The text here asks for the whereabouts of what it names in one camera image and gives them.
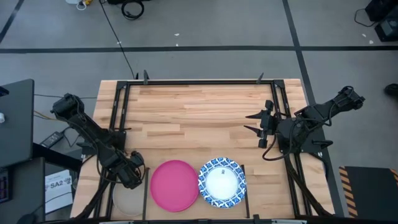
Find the butcher block tabletop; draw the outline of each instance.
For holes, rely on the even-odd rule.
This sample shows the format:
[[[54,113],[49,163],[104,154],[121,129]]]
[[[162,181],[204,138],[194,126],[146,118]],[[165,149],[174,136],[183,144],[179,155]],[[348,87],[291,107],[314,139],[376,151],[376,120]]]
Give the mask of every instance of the butcher block tabletop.
[[[109,128],[117,80],[103,80],[98,92],[93,119]],[[285,79],[290,112],[307,105],[299,79]],[[121,118],[122,90],[115,128]],[[126,111],[127,152],[137,150],[149,167],[146,220],[244,219],[245,199],[233,208],[207,204],[199,194],[196,202],[182,212],[168,212],[153,200],[149,186],[156,168],[165,161],[182,160],[198,173],[200,167],[216,157],[228,157],[244,165],[250,214],[260,218],[293,218],[292,201],[284,160],[267,162],[258,138],[244,125],[259,127],[260,120],[245,116],[264,110],[272,100],[270,85],[134,85],[129,91]],[[268,137],[268,145],[273,136]],[[267,157],[280,156],[278,144]],[[334,213],[323,164],[308,155],[300,155],[307,187],[330,213]],[[94,156],[80,172],[71,217],[77,216],[98,188],[100,176]],[[304,214],[302,194],[296,185],[300,213]],[[108,190],[103,195],[100,216],[105,216]],[[142,220],[130,217],[113,206],[112,220]]]

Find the black metal frame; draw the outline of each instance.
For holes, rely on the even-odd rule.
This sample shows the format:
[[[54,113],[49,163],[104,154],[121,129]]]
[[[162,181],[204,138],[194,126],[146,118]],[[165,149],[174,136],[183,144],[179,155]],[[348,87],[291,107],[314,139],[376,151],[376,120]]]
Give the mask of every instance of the black metal frame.
[[[271,92],[272,92],[272,98],[275,104],[275,111],[280,112],[280,105],[278,101],[278,96],[277,96],[277,88],[280,89],[280,92],[282,94],[282,102],[284,106],[285,113],[287,117],[291,117],[290,110],[289,110],[289,102],[287,101],[287,95],[286,95],[286,89],[285,89],[285,83],[283,80],[134,80],[134,81],[118,81],[116,84],[116,92],[115,92],[115,97],[114,97],[114,102],[113,102],[113,108],[112,108],[112,114],[111,114],[111,121],[109,124],[109,128],[114,130],[115,127],[115,122],[116,122],[116,114],[118,112],[118,104],[119,104],[119,99],[120,99],[120,94],[121,90],[125,89],[124,92],[124,99],[123,99],[123,107],[122,107],[122,112],[121,112],[121,120],[120,120],[120,125],[119,125],[119,130],[122,131],[124,129],[124,123],[126,121],[126,111],[127,111],[127,104],[129,101],[129,92],[130,88],[134,85],[270,85],[271,87]],[[296,170],[298,172],[299,177],[305,184],[305,179],[303,175],[303,169],[302,169],[302,163],[300,159],[299,154],[295,154],[295,163],[296,163]],[[146,200],[147,200],[147,181],[148,175],[146,175],[146,189],[145,189],[145,196],[144,196],[144,211],[143,211],[143,216],[142,220],[146,220]],[[289,190],[290,190],[290,196],[292,199],[292,207],[294,211],[294,215],[300,216],[300,209],[299,209],[299,203],[297,200],[297,193],[295,190],[295,184],[293,178],[287,174],[287,179],[289,183]],[[111,184],[110,186],[110,191],[108,195],[108,201],[106,204],[106,218],[109,220],[111,219],[112,215],[112,207],[113,207],[113,188],[115,184]],[[311,206],[306,199],[304,195],[302,195],[303,200],[304,200],[304,206],[305,206],[305,213],[306,215],[312,215],[311,213]],[[94,210],[94,217],[98,218],[100,216],[100,210],[101,210],[101,201],[97,204]],[[246,218],[250,218],[250,213],[249,213],[249,202],[248,202],[248,196],[246,192],[245,196],[245,202],[246,202]]]

